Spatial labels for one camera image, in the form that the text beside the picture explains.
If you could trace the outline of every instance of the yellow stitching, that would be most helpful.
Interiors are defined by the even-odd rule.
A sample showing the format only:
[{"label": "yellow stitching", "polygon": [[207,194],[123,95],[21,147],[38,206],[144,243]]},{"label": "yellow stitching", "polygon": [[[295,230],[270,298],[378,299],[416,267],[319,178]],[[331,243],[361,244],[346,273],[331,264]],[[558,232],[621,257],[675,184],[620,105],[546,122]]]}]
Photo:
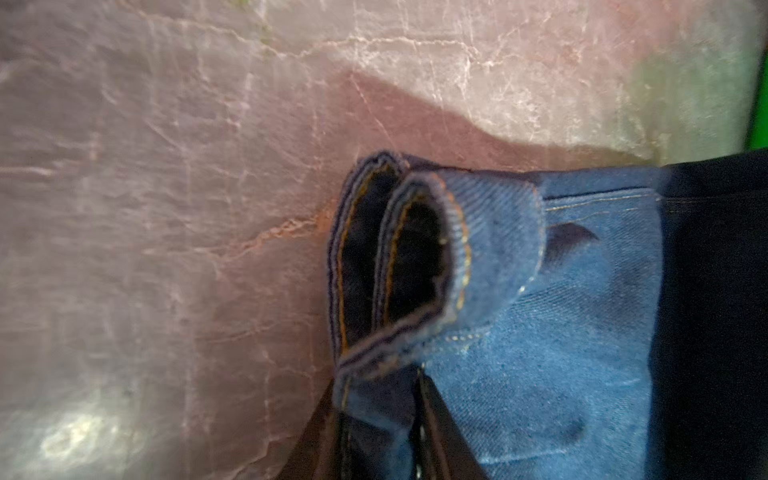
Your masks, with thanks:
[{"label": "yellow stitching", "polygon": [[624,200],[627,198],[642,198],[642,197],[655,197],[653,194],[643,194],[643,195],[627,195],[626,197],[612,197],[612,198],[596,198],[594,200],[589,200],[588,202],[584,202],[582,204],[573,204],[573,205],[563,205],[562,207],[552,207],[546,209],[547,212],[551,212],[553,210],[562,210],[564,208],[573,208],[573,207],[581,207],[582,205],[589,205],[593,204],[595,202],[608,202],[612,200]]},{"label": "yellow stitching", "polygon": [[360,186],[360,190],[357,192],[357,196],[355,196],[355,200],[352,202],[352,206],[349,208],[349,214],[346,216],[346,221],[344,223],[344,230],[341,234],[341,241],[339,242],[339,252],[336,254],[336,269],[339,271],[339,282],[337,284],[339,288],[339,334],[341,335],[341,353],[346,352],[349,349],[349,345],[346,341],[346,325],[344,324],[344,282],[342,278],[342,253],[344,251],[344,243],[346,242],[346,236],[349,233],[349,226],[352,223],[352,217],[355,214],[355,209],[357,208],[358,202],[362,199],[362,196],[366,194],[366,191],[368,190],[368,185],[371,183],[371,180],[373,180],[373,176],[376,174],[379,174],[383,172],[384,170],[391,170],[392,166],[389,164],[385,164],[371,173],[368,174],[366,179],[362,182],[362,186]]},{"label": "yellow stitching", "polygon": [[400,218],[397,220],[397,227],[395,227],[395,233],[392,235],[392,242],[389,244],[389,262],[386,267],[386,291],[384,292],[384,325],[389,325],[389,298],[392,295],[392,275],[395,272],[395,257],[397,257],[397,241],[400,240],[400,234],[402,229],[406,225],[406,217],[409,210],[413,207],[413,204],[425,198],[424,194],[417,194],[403,207],[400,212]]},{"label": "yellow stitching", "polygon": [[453,204],[453,208],[456,210],[458,221],[462,226],[462,245],[464,246],[464,277],[462,278],[462,289],[458,292],[458,300],[456,301],[456,309],[461,310],[464,306],[464,289],[467,287],[467,285],[469,285],[469,275],[471,273],[470,266],[472,265],[472,248],[469,246],[469,228],[467,227],[467,222],[464,218],[464,211],[458,205],[458,202],[456,202],[456,198],[453,196],[453,194],[448,190],[448,187],[445,185],[445,181],[443,181],[443,179],[440,178],[440,176],[435,172],[432,172],[432,176],[437,179],[443,191],[445,191],[445,195],[448,197],[448,200]]}]

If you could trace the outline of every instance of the denim jeans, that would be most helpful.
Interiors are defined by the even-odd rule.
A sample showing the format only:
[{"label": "denim jeans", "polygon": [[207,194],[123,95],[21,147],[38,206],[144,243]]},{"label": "denim jeans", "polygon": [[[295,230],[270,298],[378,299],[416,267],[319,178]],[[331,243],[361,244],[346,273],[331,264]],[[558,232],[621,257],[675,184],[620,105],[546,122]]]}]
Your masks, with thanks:
[{"label": "denim jeans", "polygon": [[768,151],[516,174],[382,152],[329,242],[347,478],[414,475],[418,369],[489,478],[768,472]]}]

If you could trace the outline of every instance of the orange stitching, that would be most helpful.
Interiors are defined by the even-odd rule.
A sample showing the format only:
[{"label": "orange stitching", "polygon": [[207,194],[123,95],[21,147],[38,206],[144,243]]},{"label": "orange stitching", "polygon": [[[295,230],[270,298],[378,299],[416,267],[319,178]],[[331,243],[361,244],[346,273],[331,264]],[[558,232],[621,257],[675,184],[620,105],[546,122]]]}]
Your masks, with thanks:
[{"label": "orange stitching", "polygon": [[403,207],[400,218],[397,220],[392,242],[389,244],[389,262],[386,267],[386,291],[384,292],[384,325],[389,325],[389,298],[392,295],[392,275],[395,272],[395,258],[397,257],[397,242],[400,240],[402,229],[406,226],[406,217],[416,201],[425,198],[424,194],[417,194]]},{"label": "orange stitching", "polygon": [[344,223],[344,230],[341,234],[341,241],[339,242],[339,252],[336,255],[336,269],[339,271],[339,281],[337,283],[337,286],[339,288],[339,334],[341,335],[341,353],[346,352],[349,349],[349,344],[346,341],[346,325],[344,324],[344,281],[342,278],[343,272],[342,272],[342,253],[344,251],[344,243],[346,242],[346,236],[349,234],[349,226],[352,224],[352,217],[355,214],[355,209],[357,208],[357,204],[362,199],[362,196],[366,194],[366,191],[368,190],[368,185],[371,183],[371,180],[373,180],[373,176],[376,174],[380,174],[384,170],[391,170],[392,166],[389,164],[385,164],[382,167],[379,167],[368,174],[366,179],[362,182],[362,186],[360,187],[360,190],[357,192],[357,196],[355,197],[355,200],[352,202],[352,206],[349,208],[349,214],[346,216],[346,221]]},{"label": "orange stitching", "polygon": [[472,265],[472,248],[469,246],[469,228],[467,227],[466,219],[464,218],[464,211],[459,206],[458,202],[456,201],[456,198],[453,196],[453,194],[448,190],[448,187],[445,185],[445,181],[443,181],[440,176],[432,172],[432,176],[440,183],[440,186],[442,187],[443,191],[445,191],[445,195],[448,197],[448,200],[453,204],[454,210],[456,210],[456,216],[458,217],[458,221],[461,224],[462,227],[462,245],[464,246],[464,277],[462,278],[462,289],[458,292],[458,300],[456,301],[456,309],[461,310],[464,306],[464,289],[469,285],[469,276],[471,273],[470,266]]}]

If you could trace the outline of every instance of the light blue denim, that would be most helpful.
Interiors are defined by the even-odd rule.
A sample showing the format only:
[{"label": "light blue denim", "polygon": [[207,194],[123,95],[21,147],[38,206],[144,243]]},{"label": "light blue denim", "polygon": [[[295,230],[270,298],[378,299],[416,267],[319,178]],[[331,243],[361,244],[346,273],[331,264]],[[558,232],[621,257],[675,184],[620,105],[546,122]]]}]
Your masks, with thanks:
[{"label": "light blue denim", "polygon": [[758,475],[766,184],[766,151],[528,174],[361,160],[328,251],[345,478],[414,475],[418,368],[489,478]]}]

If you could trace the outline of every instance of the green edge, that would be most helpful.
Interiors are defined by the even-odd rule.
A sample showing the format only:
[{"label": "green edge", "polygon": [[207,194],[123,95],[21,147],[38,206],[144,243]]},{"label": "green edge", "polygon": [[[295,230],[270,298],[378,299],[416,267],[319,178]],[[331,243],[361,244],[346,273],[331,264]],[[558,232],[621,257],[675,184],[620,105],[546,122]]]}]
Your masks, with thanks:
[{"label": "green edge", "polygon": [[768,55],[763,63],[763,74],[760,76],[760,84],[757,91],[752,131],[747,148],[768,147]]}]

